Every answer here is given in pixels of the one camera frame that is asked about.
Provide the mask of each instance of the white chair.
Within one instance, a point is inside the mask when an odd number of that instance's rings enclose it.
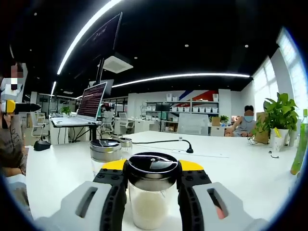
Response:
[[[38,120],[43,119],[43,121],[45,122],[45,114],[30,112],[30,115],[32,120],[31,136],[35,138],[40,138],[42,140],[42,138],[48,136],[48,131],[44,131],[46,123],[39,123]]]
[[[120,127],[131,129],[135,126],[135,121],[129,121],[126,112],[119,112],[119,117],[120,117]]]
[[[112,120],[114,117],[114,112],[113,111],[104,111],[103,113],[103,124],[101,126],[101,128],[105,129],[103,132],[106,132],[106,129],[110,129],[110,131],[107,132],[114,132],[114,126],[112,124]]]
[[[178,133],[207,136],[208,115],[180,113]]]

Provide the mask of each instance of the window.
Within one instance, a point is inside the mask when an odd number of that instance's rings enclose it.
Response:
[[[308,108],[307,76],[300,54],[289,33],[283,29],[277,40],[278,45],[289,70],[294,101],[298,108],[296,112],[303,117],[303,109]]]
[[[276,99],[278,85],[273,66],[269,57],[257,70],[253,76],[255,91],[255,112],[263,112],[263,102],[265,98]]]

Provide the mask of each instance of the white table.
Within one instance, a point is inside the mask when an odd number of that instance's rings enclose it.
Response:
[[[242,199],[245,211],[254,218],[270,220],[289,195],[295,177],[290,167],[295,148],[285,148],[279,159],[271,158],[269,147],[250,145],[246,138],[205,137],[148,131],[128,135],[134,142],[173,140],[182,136],[191,142],[193,154],[184,151],[186,142],[134,145],[133,153],[163,152],[177,159],[202,165],[212,182],[220,182]],[[49,217],[60,208],[61,199],[86,180],[94,179],[101,163],[92,164],[89,143],[80,142],[51,146],[35,152],[29,150],[27,162],[27,193],[34,219]],[[169,223],[158,230],[181,230],[181,219],[174,187]],[[129,201],[123,218],[123,230],[139,230],[131,220]]]
[[[155,124],[154,120],[144,120],[144,119],[128,119],[128,121],[134,121],[134,133],[143,132],[143,131],[149,131],[150,125]],[[115,118],[115,134],[123,134],[121,132],[120,127],[120,118]]]

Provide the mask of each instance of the small plant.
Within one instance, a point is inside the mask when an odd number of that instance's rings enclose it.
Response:
[[[221,123],[227,123],[229,121],[229,117],[227,117],[225,115],[221,115],[220,121],[221,121]]]
[[[257,131],[270,132],[271,128],[296,131],[298,114],[295,112],[295,107],[294,100],[288,100],[287,93],[277,93],[277,101],[266,98],[263,103],[266,117],[263,122],[261,117],[257,118],[256,128],[253,130],[253,133],[256,134]]]
[[[60,112],[69,115],[71,113],[71,109],[69,108],[69,106],[65,106],[60,109]]]

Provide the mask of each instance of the face mask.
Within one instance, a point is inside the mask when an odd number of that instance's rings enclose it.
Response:
[[[247,121],[247,122],[251,122],[251,121],[253,121],[253,119],[254,119],[254,117],[253,116],[249,116],[249,115],[245,115],[244,116],[244,119]]]

